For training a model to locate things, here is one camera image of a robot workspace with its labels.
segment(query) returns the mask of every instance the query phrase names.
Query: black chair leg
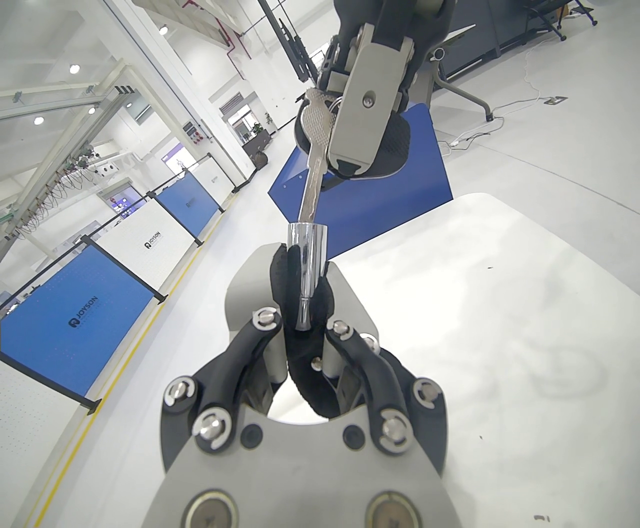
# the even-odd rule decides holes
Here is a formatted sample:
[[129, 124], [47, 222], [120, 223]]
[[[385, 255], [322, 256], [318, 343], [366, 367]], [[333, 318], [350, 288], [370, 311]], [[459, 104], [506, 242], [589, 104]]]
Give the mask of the black chair leg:
[[527, 13], [527, 21], [524, 25], [524, 36], [522, 37], [523, 46], [527, 45], [527, 42], [529, 42], [529, 17], [530, 15]]
[[580, 2], [580, 0], [575, 0], [575, 3], [577, 3], [578, 7], [582, 10], [582, 12], [589, 17], [589, 20], [591, 21], [591, 25], [597, 26], [598, 21], [593, 19], [593, 17], [591, 16], [591, 12], [584, 8], [584, 6], [582, 5], [582, 2]]
[[562, 17], [564, 15], [564, 6], [560, 10], [560, 16], [558, 17], [558, 31], [562, 29]]
[[540, 12], [537, 10], [534, 11], [536, 12], [536, 15], [538, 15], [538, 18], [544, 22], [546, 27], [548, 27], [549, 31], [553, 31], [560, 38], [560, 41], [564, 42], [566, 40], [566, 36], [560, 33], [560, 31], [558, 31], [544, 15], [540, 14]]

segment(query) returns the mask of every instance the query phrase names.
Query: joyson logo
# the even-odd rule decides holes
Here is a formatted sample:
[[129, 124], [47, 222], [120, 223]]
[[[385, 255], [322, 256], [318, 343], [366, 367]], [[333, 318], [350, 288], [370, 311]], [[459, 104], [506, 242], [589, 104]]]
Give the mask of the joyson logo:
[[150, 250], [153, 246], [156, 245], [158, 240], [160, 240], [161, 238], [162, 238], [162, 233], [160, 233], [160, 231], [156, 232], [155, 235], [153, 235], [147, 242], [145, 242], [145, 248]]
[[71, 328], [77, 328], [78, 326], [80, 326], [83, 322], [83, 319], [85, 319], [87, 314], [89, 313], [89, 310], [91, 310], [91, 308], [95, 308], [98, 302], [98, 297], [91, 297], [87, 301], [87, 304], [85, 304], [82, 308], [80, 308], [80, 310], [78, 310], [76, 316], [69, 319], [69, 326]]

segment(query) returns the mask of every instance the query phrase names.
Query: chair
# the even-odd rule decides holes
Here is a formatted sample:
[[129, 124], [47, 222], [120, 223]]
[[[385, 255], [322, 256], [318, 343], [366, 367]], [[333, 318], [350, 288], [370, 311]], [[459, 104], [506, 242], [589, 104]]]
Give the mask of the chair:
[[[566, 6], [570, 1], [571, 0], [524, 0], [524, 6], [527, 10], [527, 22], [524, 29], [524, 38], [522, 42], [523, 45], [529, 41], [529, 23], [536, 18], [542, 20], [542, 23], [544, 23], [544, 25], [548, 27], [548, 30], [553, 31], [558, 36], [560, 41], [564, 42], [566, 40], [566, 35], [560, 33], [560, 29], [562, 29], [562, 12], [564, 11], [564, 6]], [[597, 26], [598, 21], [593, 19], [589, 10], [585, 9], [580, 0], [575, 1], [581, 8], [581, 10], [589, 17], [591, 25]], [[561, 14], [558, 19], [557, 28], [555, 28], [547, 18], [547, 15], [554, 13], [558, 9], [561, 10]]]

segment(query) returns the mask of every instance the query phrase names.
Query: metal gripper plate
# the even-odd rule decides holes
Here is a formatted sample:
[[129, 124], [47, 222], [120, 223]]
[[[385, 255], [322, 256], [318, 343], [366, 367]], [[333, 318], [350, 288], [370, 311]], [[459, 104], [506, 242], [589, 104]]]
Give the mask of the metal gripper plate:
[[[239, 438], [250, 424], [259, 425], [263, 437], [248, 450]], [[365, 433], [359, 451], [343, 441], [349, 425]], [[402, 456], [379, 452], [369, 438], [365, 406], [314, 426], [281, 424], [243, 406], [236, 440], [224, 453], [205, 454], [193, 439], [185, 445], [143, 528], [182, 528], [185, 512], [205, 492], [205, 498], [226, 502], [211, 499], [192, 512], [198, 524], [187, 528], [461, 528], [418, 443]], [[216, 518], [205, 518], [216, 512]]]

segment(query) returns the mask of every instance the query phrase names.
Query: electrical panel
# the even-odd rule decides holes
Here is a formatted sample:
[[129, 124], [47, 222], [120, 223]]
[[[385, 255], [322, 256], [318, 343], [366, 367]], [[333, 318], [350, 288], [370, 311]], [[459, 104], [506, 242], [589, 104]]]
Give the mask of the electrical panel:
[[189, 136], [189, 138], [191, 139], [194, 145], [199, 144], [204, 139], [204, 136], [200, 134], [200, 131], [195, 127], [195, 125], [191, 121], [188, 121], [187, 124], [184, 127], [182, 127], [182, 130], [184, 130], [187, 133], [187, 135]]

